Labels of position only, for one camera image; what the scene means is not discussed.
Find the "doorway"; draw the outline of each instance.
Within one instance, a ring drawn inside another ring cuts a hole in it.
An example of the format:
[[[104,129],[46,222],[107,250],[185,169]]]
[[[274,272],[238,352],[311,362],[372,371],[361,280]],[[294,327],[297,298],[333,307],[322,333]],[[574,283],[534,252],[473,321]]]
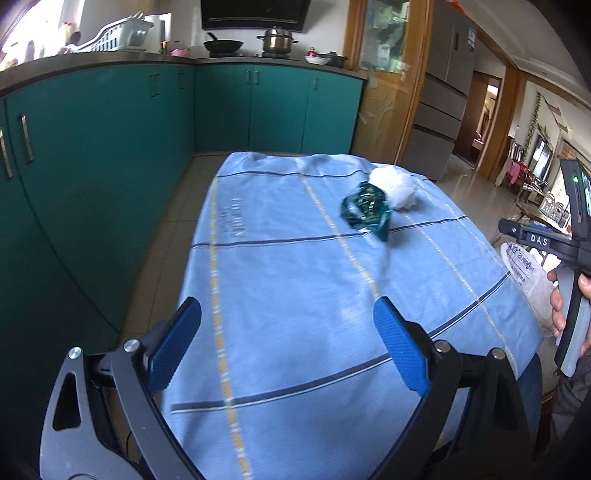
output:
[[[476,168],[492,129],[501,80],[473,72],[462,124],[454,142],[453,154]]]

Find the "cabinet handle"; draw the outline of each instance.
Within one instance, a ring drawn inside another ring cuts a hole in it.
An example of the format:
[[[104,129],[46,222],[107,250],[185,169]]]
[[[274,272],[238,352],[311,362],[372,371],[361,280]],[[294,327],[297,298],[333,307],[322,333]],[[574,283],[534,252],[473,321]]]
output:
[[[4,132],[2,131],[2,127],[0,127],[0,147],[2,148],[4,166],[6,167],[6,177],[8,181],[10,181],[12,180],[12,177],[14,177],[14,173],[12,173],[12,168],[10,167],[10,160],[8,159],[8,153],[6,152],[6,143],[4,143]]]
[[[33,149],[31,148],[31,139],[29,139],[29,129],[27,128],[27,117],[24,113],[21,113],[22,123],[22,134],[25,137],[25,143],[27,145],[27,154],[29,155],[29,163],[33,163],[35,158],[33,157]]]

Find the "dish rack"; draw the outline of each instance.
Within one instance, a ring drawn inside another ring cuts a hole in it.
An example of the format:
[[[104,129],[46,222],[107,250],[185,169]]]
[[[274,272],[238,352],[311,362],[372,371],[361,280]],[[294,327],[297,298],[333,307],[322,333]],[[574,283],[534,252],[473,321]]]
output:
[[[144,20],[144,13],[138,12],[105,25],[92,40],[80,45],[76,52],[85,51],[144,51],[142,48],[152,22]]]

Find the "green plastic wrapper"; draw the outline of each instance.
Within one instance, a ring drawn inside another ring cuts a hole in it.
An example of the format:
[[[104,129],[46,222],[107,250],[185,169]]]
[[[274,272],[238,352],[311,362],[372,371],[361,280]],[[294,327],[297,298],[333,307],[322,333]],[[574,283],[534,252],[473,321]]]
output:
[[[351,227],[367,228],[382,242],[388,241],[392,210],[382,189],[362,181],[357,189],[343,199],[340,215]]]

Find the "wooden cabinet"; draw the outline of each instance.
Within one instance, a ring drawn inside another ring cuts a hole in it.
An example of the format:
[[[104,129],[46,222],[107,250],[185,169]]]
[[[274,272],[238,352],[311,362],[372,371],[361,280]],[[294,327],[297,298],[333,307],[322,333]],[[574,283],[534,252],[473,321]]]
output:
[[[25,195],[0,100],[0,437],[38,465],[43,418],[68,350],[115,346],[116,331],[57,257]],[[7,163],[12,179],[7,175]]]
[[[254,66],[195,68],[195,142],[200,151],[246,151]]]
[[[193,156],[192,84],[192,70],[175,65],[118,66],[57,77],[8,98],[15,162],[41,227],[116,326]]]
[[[310,78],[309,69],[255,67],[250,150],[301,152]]]
[[[333,73],[312,72],[303,153],[349,153],[362,82]]]
[[[349,153],[362,85],[298,67],[197,66],[196,150]]]

